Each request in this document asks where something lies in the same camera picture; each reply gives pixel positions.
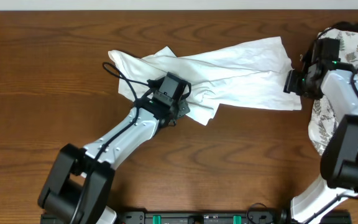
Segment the white wall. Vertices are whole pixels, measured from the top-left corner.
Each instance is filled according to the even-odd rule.
[[[0,0],[0,10],[358,9],[358,0]]]

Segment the wooden table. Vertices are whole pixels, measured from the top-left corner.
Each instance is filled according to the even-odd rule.
[[[0,12],[0,223],[38,223],[37,198],[58,150],[118,124],[131,102],[101,67],[108,50],[177,56],[281,36],[299,68],[316,34],[358,11]],[[302,111],[219,107],[141,145],[117,170],[108,205],[149,211],[279,207],[319,173]],[[349,209],[358,223],[358,202]]]

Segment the brown wooden surface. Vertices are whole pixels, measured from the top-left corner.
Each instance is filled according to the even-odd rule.
[[[108,50],[177,56],[281,36],[299,67],[315,35],[358,11],[0,12],[0,223],[38,223],[37,197],[58,150],[117,125],[131,103],[101,63]],[[149,211],[278,207],[319,173],[302,111],[221,106],[141,145],[117,170],[109,205]],[[358,223],[358,202],[345,202]]]

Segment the crumpled fabric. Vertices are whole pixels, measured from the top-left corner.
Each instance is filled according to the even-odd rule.
[[[339,57],[342,62],[351,63],[358,67],[358,33],[333,29],[321,38],[341,40]],[[311,120],[308,126],[309,138],[320,155],[331,140],[338,127],[338,120],[326,96],[314,101]]]
[[[203,125],[214,118],[220,104],[268,110],[301,109],[299,96],[283,92],[291,60],[280,37],[186,57],[176,57],[168,47],[144,58],[118,50],[110,51],[109,56],[131,80],[146,82],[172,72],[190,82],[187,116]],[[132,86],[138,97],[148,90],[140,84]],[[134,101],[124,80],[119,81],[118,93]]]

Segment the patterned cloth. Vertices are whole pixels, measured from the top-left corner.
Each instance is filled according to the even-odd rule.
[[[341,61],[351,63],[355,68],[358,67],[358,33],[333,29],[321,38],[326,37],[341,40],[339,47]],[[320,155],[326,149],[337,126],[338,120],[328,99],[323,96],[322,99],[314,101],[309,123],[309,138]]]

